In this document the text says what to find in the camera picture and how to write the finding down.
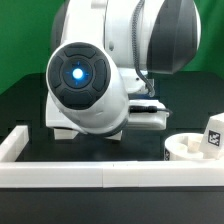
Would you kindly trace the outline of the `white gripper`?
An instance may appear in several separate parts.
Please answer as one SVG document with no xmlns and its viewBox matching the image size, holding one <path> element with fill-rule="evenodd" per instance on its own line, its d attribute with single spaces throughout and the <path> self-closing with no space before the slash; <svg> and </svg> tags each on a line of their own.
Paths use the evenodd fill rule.
<svg viewBox="0 0 224 224">
<path fill-rule="evenodd" d="M 127 127 L 142 130 L 165 130 L 167 108 L 158 100 L 136 99 L 129 101 Z"/>
</svg>

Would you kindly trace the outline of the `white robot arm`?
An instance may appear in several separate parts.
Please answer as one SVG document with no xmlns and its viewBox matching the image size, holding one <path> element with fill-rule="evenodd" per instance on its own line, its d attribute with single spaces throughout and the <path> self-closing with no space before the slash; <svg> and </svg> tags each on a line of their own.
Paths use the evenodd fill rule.
<svg viewBox="0 0 224 224">
<path fill-rule="evenodd" d="M 188 64 L 200 34 L 194 0 L 66 0 L 52 27 L 47 127 L 58 139 L 165 129 L 153 76 Z"/>
</svg>

